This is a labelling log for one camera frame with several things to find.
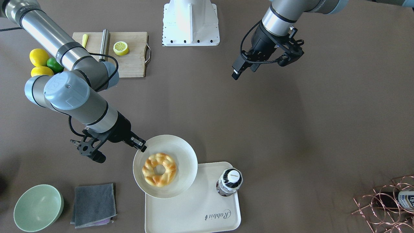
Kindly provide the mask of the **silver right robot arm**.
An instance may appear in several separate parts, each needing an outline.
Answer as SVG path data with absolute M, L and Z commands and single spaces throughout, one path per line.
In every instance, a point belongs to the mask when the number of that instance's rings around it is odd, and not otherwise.
M 29 79 L 25 93 L 36 105 L 68 115 L 85 125 L 82 140 L 72 141 L 82 155 L 99 153 L 106 141 L 122 141 L 146 150 L 145 140 L 131 131 L 130 122 L 99 95 L 99 91 L 117 83 L 116 66 L 93 58 L 35 0 L 2 0 L 1 17 L 24 29 L 66 68 L 56 75 Z

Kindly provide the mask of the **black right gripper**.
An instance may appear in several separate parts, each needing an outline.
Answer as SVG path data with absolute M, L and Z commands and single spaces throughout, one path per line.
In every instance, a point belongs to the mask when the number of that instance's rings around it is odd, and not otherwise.
M 147 149 L 146 140 L 131 133 L 131 123 L 120 112 L 115 125 L 110 129 L 108 140 L 112 143 L 124 142 L 130 144 L 131 147 L 145 152 Z

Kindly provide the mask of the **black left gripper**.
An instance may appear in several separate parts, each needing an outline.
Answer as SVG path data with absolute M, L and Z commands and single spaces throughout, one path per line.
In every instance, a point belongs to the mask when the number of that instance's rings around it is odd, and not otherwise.
M 242 72 L 250 68 L 255 72 L 260 65 L 279 62 L 279 58 L 269 61 L 268 59 L 276 50 L 276 44 L 271 40 L 271 36 L 266 34 L 266 30 L 261 26 L 262 22 L 257 22 L 243 37 L 245 40 L 250 32 L 255 28 L 251 38 L 252 47 L 249 51 L 244 51 L 243 56 L 238 55 L 232 68 L 232 78 L 238 80 Z

